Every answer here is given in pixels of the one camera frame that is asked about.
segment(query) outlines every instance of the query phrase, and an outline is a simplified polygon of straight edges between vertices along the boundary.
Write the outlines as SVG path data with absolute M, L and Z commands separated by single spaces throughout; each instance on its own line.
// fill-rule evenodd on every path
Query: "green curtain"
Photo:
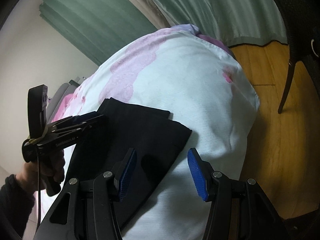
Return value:
M 43 0 L 40 16 L 95 64 L 156 31 L 129 0 Z
M 227 46 L 287 43 L 284 23 L 273 0 L 154 0 L 175 24 L 193 23 Z

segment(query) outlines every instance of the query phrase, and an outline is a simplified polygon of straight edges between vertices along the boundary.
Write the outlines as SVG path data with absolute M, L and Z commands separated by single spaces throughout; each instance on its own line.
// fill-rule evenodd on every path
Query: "gray headboard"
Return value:
M 57 113 L 63 98 L 66 95 L 72 94 L 78 86 L 79 84 L 77 82 L 70 80 L 69 83 L 64 83 L 59 87 L 47 106 L 46 116 L 48 123 L 51 122 L 51 120 Z

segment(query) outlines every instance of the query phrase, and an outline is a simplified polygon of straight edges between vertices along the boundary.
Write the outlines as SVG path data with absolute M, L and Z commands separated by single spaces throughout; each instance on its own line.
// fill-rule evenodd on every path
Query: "human hand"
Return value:
M 44 176 L 53 177 L 55 182 L 61 183 L 64 180 L 64 151 L 50 154 L 50 161 L 52 169 L 40 162 L 40 172 Z M 38 163 L 28 162 L 24 163 L 22 169 L 16 175 L 16 180 L 20 187 L 27 192 L 28 195 L 33 195 L 38 190 Z M 45 184 L 41 180 L 40 189 L 45 189 Z

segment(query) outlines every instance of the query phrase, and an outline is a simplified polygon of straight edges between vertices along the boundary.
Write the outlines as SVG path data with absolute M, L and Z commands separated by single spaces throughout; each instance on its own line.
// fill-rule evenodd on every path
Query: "chair leg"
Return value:
M 280 105 L 279 105 L 279 108 L 278 108 L 278 114 L 281 114 L 283 106 L 284 106 L 284 103 L 287 100 L 287 97 L 288 97 L 288 94 L 289 94 L 289 90 L 290 90 L 290 87 L 291 87 L 291 83 L 292 83 L 292 78 L 293 78 L 295 66 L 296 66 L 295 63 L 291 64 L 289 62 L 287 80 L 285 82 L 285 86 L 284 86 L 281 102 L 280 102 Z

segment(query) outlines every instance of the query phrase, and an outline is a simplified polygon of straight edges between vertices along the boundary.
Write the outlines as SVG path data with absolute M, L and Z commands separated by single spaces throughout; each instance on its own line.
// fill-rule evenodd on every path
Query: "blue gripper pad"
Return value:
M 206 187 L 206 179 L 200 169 L 199 163 L 196 160 L 195 154 L 193 153 L 193 149 L 190 149 L 188 151 L 187 159 L 188 159 L 189 169 L 193 178 L 193 182 L 195 183 L 198 195 L 202 197 L 203 201 L 207 201 L 209 194 Z
M 133 171 L 137 164 L 137 152 L 136 150 L 132 150 L 130 158 L 127 162 L 127 165 L 124 168 L 124 171 L 119 179 L 119 191 L 118 196 L 120 201 L 127 195 L 131 177 L 133 174 Z

